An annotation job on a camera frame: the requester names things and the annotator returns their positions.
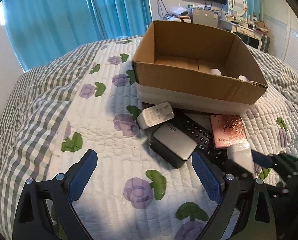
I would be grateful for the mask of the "white power adapter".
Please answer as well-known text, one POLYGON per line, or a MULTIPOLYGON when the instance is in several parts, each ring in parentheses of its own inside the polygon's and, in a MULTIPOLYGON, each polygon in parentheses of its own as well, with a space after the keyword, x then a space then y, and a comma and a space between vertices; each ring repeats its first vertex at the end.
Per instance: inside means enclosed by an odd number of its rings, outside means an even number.
POLYGON ((168 102, 144 109, 137 117, 138 126, 145 130, 174 118, 174 111, 168 102))

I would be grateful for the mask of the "white cube USB charger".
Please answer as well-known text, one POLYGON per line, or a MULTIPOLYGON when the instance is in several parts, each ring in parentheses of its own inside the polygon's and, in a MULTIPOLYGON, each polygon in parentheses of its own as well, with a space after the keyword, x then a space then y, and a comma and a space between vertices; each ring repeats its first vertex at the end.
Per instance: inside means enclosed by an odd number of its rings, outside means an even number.
POLYGON ((227 148, 227 156, 236 164, 254 174, 254 162, 248 142, 231 145, 227 148))

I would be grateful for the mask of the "white cylinder in box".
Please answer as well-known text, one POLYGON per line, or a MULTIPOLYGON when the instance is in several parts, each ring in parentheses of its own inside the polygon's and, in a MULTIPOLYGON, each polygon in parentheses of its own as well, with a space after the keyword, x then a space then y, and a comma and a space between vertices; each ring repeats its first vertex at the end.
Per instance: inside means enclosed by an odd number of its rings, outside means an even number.
POLYGON ((243 75, 240 75, 238 79, 249 82, 249 79, 243 75))

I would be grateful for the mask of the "white bottle in box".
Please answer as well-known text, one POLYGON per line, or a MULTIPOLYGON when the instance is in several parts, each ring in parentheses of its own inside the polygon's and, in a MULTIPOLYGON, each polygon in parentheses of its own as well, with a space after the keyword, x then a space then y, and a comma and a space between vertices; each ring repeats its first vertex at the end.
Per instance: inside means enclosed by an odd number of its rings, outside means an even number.
POLYGON ((221 71, 216 68, 211 69, 209 73, 213 75, 221 75, 221 71))

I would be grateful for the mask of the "white dressing table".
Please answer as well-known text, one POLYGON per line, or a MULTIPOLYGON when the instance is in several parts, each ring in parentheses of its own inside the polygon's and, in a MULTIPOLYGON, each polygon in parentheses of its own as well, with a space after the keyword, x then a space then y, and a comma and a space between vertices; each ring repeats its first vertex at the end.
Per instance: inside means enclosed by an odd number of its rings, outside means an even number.
POLYGON ((257 50, 266 52, 268 51, 268 46, 270 45, 270 39, 266 34, 262 34, 260 31, 250 29, 248 27, 243 27, 240 24, 235 24, 225 20, 218 21, 218 28, 229 31, 238 35, 242 39, 242 35, 247 37, 245 43, 251 46, 251 38, 257 40, 258 46, 257 50))

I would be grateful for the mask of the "black remote control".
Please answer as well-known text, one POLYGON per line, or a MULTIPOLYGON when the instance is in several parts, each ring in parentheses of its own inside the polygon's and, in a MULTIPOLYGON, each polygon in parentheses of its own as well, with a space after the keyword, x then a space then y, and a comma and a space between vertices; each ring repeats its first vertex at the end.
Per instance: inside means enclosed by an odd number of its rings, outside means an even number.
POLYGON ((206 155, 211 163, 221 166, 227 161, 226 150, 214 148, 212 133, 187 116, 183 111, 175 110, 174 118, 170 122, 193 139, 198 144, 198 151, 206 155))

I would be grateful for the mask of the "small grey refrigerator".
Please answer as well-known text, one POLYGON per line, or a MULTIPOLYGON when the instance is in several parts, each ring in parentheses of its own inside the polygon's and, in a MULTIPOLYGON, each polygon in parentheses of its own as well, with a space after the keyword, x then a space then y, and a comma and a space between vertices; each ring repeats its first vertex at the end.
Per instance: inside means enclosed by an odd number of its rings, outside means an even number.
POLYGON ((202 9, 192 9, 192 22, 195 24, 218 27, 218 13, 202 9))

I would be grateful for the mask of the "brown cardboard box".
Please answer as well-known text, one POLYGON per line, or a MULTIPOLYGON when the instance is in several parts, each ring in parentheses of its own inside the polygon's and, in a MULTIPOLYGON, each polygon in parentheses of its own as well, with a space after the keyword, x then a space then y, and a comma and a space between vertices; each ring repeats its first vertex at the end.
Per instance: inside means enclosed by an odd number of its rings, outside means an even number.
POLYGON ((267 90, 250 49, 229 31, 206 25, 153 21, 132 58, 145 104, 241 115, 267 90), (221 75, 210 74, 216 68, 221 75), (238 79, 243 75, 249 82, 238 79))

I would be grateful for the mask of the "floral quilted bedspread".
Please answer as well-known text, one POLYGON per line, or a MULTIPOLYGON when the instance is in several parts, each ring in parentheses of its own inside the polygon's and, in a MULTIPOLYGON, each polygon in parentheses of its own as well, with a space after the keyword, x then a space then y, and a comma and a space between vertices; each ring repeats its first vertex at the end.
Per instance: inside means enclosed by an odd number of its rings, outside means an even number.
POLYGON ((11 239, 26 179, 97 167, 74 208, 94 239, 196 239, 216 207, 191 164, 152 152, 131 58, 139 37, 80 46, 24 73, 0 120, 0 231, 11 239))

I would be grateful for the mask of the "blue curtain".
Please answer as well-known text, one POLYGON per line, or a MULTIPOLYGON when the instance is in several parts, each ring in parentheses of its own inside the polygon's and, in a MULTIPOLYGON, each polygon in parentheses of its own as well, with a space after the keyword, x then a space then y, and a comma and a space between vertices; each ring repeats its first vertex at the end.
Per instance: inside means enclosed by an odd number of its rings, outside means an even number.
POLYGON ((142 35, 149 0, 3 0, 5 28, 23 70, 94 41, 142 35))

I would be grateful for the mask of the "pink rose card box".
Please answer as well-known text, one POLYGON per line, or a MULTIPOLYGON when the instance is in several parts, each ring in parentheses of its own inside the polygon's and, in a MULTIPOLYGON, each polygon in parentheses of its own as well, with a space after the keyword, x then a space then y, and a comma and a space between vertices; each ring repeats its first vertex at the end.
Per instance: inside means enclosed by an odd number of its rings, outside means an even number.
POLYGON ((240 115, 210 116, 213 143, 216 149, 228 148, 234 144, 246 143, 244 124, 240 115))

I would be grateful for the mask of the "oval vanity mirror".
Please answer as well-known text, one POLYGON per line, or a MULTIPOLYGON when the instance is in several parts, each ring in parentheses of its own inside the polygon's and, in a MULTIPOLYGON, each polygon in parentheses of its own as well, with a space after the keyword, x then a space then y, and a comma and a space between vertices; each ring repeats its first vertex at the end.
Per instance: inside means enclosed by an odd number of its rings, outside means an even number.
POLYGON ((229 0, 230 14, 243 17, 248 11, 248 5, 246 0, 229 0))

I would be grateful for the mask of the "black 65W charger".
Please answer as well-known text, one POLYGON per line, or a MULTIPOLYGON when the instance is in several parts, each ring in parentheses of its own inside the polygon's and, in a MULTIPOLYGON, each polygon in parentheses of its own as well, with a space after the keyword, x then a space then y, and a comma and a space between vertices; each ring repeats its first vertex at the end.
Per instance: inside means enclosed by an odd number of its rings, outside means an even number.
POLYGON ((149 145, 174 168, 180 168, 198 144, 173 124, 164 122, 150 136, 149 145))

